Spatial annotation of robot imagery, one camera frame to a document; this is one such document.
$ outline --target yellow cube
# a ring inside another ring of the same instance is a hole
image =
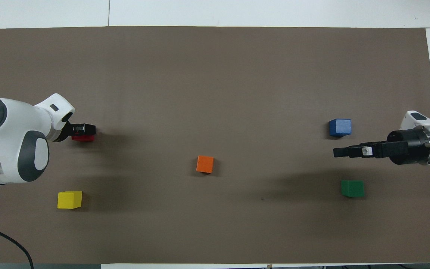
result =
[[[57,195],[57,208],[75,209],[82,205],[82,191],[63,191]]]

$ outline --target white floor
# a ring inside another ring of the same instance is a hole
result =
[[[421,27],[430,54],[430,0],[0,0],[0,28],[114,25]]]

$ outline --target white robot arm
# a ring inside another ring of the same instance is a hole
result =
[[[395,164],[430,165],[430,118],[417,111],[408,111],[401,128],[392,131],[386,141],[367,142],[335,148],[334,157],[389,157]]]
[[[48,164],[48,140],[94,135],[95,126],[69,123],[74,112],[56,93],[34,106],[0,98],[0,185],[36,180]]]

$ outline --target green cube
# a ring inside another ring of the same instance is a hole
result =
[[[342,180],[341,194],[347,197],[364,197],[364,183],[361,180]]]

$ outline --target brown mat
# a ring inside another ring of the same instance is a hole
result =
[[[0,187],[0,230],[37,263],[430,262],[430,167],[332,156],[430,117],[424,29],[0,30],[0,97],[54,92],[100,133]],[[333,118],[353,134],[329,139]],[[0,262],[24,256],[0,239]]]

